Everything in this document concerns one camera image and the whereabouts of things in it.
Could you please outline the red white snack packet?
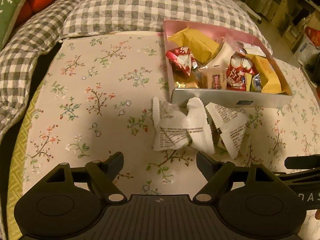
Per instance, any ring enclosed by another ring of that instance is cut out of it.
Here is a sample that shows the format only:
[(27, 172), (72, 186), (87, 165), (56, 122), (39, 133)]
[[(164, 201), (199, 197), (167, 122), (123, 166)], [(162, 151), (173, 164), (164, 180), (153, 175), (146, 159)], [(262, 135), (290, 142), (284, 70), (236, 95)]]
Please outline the red white snack packet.
[(186, 77), (198, 67), (198, 64), (189, 47), (177, 47), (166, 52), (166, 57), (173, 64), (173, 67), (182, 72)]

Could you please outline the floral tablecloth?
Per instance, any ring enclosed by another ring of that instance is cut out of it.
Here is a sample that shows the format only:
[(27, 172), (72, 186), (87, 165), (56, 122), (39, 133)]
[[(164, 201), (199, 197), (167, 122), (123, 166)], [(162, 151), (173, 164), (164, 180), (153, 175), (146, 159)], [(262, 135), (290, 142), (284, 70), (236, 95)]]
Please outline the floral tablecloth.
[[(293, 155), (319, 152), (319, 106), (303, 73), (278, 66), (294, 97), (279, 108), (246, 108), (251, 141), (236, 159), (259, 161), (284, 171)], [(167, 100), (169, 87), (163, 38), (158, 34), (116, 34), (67, 40), (52, 62), (36, 98), (25, 150), (22, 191), (27, 192), (59, 163), (84, 166), (124, 154), (116, 185), (125, 194), (186, 193), (205, 179), (196, 152), (153, 150), (152, 99)]]

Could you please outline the white crumpled wrapper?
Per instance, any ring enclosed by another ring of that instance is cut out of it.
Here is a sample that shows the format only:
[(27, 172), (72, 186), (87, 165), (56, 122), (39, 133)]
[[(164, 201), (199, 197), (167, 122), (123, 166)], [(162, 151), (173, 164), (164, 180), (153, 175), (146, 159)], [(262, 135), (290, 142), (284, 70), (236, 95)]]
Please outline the white crumpled wrapper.
[(155, 151), (178, 150), (189, 145), (206, 154), (215, 153), (211, 126), (199, 98), (189, 99), (184, 113), (178, 106), (154, 97), (152, 118), (156, 130)]
[(226, 150), (232, 159), (245, 154), (250, 142), (248, 117), (239, 111), (209, 103), (206, 110), (212, 119), (213, 141)]

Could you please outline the grey checkered sofa cover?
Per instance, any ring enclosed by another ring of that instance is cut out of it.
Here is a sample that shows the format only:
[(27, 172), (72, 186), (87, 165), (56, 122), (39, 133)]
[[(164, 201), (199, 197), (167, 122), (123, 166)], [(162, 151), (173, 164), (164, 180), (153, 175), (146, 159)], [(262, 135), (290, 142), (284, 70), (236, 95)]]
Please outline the grey checkered sofa cover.
[(57, 0), (12, 35), (1, 51), (1, 239), (22, 235), (14, 207), (25, 194), (28, 132), (36, 98), (63, 43), (116, 34), (158, 34), (164, 44), (164, 20), (243, 31), (270, 47), (249, 15), (232, 0)]

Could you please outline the white crumpled wrapper right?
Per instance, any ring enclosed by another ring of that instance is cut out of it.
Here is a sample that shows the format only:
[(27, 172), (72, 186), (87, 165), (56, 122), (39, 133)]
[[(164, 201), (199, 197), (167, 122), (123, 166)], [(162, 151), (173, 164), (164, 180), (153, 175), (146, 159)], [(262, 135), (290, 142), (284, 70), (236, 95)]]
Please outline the white crumpled wrapper right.
[(213, 141), (226, 150), (232, 159), (245, 154), (250, 142), (248, 117), (239, 111), (209, 103), (206, 110), (212, 119)]

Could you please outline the green snowflake pillow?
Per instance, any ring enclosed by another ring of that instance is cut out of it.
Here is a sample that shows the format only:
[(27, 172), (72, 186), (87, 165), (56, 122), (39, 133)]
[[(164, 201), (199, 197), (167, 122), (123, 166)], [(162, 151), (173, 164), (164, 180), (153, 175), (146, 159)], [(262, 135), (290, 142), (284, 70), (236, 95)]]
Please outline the green snowflake pillow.
[(6, 45), (26, 0), (1, 0), (1, 50)]

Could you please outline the white crumpled wrapper left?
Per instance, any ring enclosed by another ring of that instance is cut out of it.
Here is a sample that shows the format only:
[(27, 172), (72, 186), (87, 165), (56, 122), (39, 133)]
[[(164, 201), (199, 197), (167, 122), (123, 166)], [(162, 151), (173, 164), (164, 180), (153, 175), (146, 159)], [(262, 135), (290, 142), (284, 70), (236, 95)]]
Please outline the white crumpled wrapper left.
[(155, 151), (178, 150), (189, 145), (206, 154), (215, 153), (211, 126), (199, 98), (189, 99), (184, 113), (178, 106), (154, 97), (152, 118), (156, 130)]

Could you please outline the long white snack packet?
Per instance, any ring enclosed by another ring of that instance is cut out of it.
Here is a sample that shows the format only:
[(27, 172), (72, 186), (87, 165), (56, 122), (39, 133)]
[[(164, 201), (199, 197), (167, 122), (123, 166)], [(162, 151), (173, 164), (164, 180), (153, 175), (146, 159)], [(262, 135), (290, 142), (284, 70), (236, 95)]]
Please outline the long white snack packet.
[(203, 68), (228, 67), (231, 57), (236, 52), (234, 46), (228, 42), (223, 42), (218, 54), (208, 62)]

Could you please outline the clear pink wafer packet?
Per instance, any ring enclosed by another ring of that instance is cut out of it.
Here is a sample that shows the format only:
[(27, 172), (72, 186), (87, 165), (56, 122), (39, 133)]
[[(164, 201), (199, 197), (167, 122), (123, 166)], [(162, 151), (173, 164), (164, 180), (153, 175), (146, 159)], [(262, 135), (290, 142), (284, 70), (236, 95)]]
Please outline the clear pink wafer packet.
[(225, 68), (204, 68), (200, 70), (201, 86), (206, 89), (226, 90), (226, 69)]

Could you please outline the yellow waffle sandwich packet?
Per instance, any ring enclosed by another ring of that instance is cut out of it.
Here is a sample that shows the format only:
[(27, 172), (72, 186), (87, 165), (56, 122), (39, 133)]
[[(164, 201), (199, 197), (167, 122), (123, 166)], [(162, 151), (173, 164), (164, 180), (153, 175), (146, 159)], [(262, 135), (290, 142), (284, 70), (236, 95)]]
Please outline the yellow waffle sandwich packet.
[(168, 38), (179, 47), (188, 47), (194, 58), (201, 64), (207, 64), (216, 57), (220, 45), (197, 29), (185, 28)]

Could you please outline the wooden shelf unit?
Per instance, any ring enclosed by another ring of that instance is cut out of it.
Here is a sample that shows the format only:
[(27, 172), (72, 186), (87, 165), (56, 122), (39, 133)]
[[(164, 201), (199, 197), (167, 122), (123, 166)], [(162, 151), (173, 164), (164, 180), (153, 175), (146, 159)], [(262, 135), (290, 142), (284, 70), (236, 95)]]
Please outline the wooden shelf unit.
[(272, 0), (265, 18), (293, 49), (305, 27), (319, 30), (319, 0)]

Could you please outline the yellow blue snack packet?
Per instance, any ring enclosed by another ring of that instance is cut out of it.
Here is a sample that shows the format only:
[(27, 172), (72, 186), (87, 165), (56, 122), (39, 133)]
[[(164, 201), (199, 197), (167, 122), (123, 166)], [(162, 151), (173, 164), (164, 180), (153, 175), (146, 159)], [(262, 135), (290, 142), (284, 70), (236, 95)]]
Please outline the yellow blue snack packet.
[(246, 91), (247, 92), (258, 92), (261, 93), (262, 91), (262, 85), (261, 85), (261, 79), (260, 75), (252, 75), (252, 74), (246, 74)]

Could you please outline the pink cardboard box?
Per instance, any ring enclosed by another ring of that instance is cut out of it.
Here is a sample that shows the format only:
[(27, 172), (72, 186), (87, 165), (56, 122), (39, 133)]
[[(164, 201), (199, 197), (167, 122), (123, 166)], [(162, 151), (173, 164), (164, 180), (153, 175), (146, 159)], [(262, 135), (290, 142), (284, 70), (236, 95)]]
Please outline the pink cardboard box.
[(225, 107), (278, 108), (293, 92), (268, 49), (255, 36), (190, 21), (163, 22), (169, 100), (198, 97)]

